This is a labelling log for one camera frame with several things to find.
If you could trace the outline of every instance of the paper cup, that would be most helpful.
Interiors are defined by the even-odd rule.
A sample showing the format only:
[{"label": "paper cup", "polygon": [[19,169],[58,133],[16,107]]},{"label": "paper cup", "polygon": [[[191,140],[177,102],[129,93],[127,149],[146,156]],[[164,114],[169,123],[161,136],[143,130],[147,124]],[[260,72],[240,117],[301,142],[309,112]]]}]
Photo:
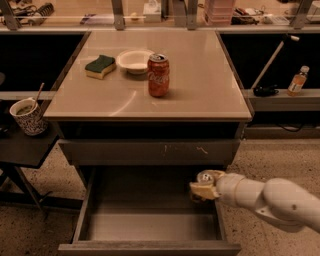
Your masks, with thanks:
[{"label": "paper cup", "polygon": [[42,118],[42,111],[38,103],[34,109],[30,110],[34,102],[32,98],[24,99],[16,102],[10,108],[10,114],[24,133],[29,136],[43,133],[48,128],[48,122]]}]

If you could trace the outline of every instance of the green sponge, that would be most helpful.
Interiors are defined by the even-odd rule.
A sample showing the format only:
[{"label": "green sponge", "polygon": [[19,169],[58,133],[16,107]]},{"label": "green sponge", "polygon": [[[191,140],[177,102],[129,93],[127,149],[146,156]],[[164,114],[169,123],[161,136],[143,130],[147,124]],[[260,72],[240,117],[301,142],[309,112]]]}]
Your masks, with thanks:
[{"label": "green sponge", "polygon": [[113,57],[99,55],[99,58],[88,63],[85,67],[89,77],[103,79],[104,76],[116,68],[116,60]]}]

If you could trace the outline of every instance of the red soda can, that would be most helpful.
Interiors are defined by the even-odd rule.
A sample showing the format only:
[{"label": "red soda can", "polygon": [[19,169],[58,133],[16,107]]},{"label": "red soda can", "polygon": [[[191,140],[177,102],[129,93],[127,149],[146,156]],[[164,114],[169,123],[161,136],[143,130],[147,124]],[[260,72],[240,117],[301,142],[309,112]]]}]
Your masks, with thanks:
[{"label": "red soda can", "polygon": [[148,60],[149,94],[162,97],[169,90],[169,60],[163,54],[151,54]]}]

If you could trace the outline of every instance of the countertop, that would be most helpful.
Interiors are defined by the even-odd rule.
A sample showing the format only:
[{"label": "countertop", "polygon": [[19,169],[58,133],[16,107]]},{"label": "countertop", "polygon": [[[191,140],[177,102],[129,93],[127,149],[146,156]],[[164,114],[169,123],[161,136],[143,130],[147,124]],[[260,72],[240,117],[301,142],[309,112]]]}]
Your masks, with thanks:
[{"label": "countertop", "polygon": [[[86,76],[100,54],[129,49],[168,56],[170,89],[148,93],[146,75],[117,67],[103,80]],[[128,29],[92,31],[44,114],[52,121],[248,121],[250,111],[214,30]]]}]

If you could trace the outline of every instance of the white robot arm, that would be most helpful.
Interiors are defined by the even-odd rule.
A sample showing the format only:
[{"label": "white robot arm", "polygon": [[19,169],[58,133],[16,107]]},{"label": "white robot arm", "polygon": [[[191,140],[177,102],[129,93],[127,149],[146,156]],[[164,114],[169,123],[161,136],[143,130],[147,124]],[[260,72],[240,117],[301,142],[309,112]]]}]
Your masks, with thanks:
[{"label": "white robot arm", "polygon": [[264,183],[236,173],[205,170],[190,188],[196,198],[248,209],[286,232],[308,226],[320,233],[320,199],[289,180],[275,178]]}]

